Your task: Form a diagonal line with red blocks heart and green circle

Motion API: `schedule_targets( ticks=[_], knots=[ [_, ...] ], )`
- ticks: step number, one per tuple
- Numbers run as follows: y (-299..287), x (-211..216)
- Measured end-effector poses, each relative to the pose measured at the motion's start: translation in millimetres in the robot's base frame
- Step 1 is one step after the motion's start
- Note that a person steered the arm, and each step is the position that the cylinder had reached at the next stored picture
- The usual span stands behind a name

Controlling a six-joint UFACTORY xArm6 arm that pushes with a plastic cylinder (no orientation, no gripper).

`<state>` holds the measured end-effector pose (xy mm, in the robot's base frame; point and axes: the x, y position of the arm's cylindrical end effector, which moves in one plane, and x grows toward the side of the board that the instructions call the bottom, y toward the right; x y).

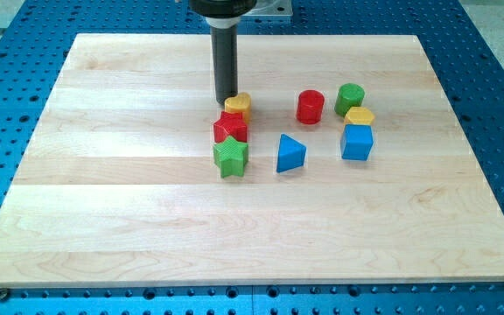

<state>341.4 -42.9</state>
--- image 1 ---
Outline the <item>black robot arm flange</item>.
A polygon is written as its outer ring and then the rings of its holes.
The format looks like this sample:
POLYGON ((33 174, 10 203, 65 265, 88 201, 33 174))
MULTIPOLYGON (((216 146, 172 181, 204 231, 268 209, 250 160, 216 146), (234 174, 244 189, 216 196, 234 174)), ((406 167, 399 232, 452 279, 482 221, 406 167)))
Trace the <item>black robot arm flange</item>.
POLYGON ((237 18, 251 11, 256 0, 190 0, 192 11, 205 18, 237 18))

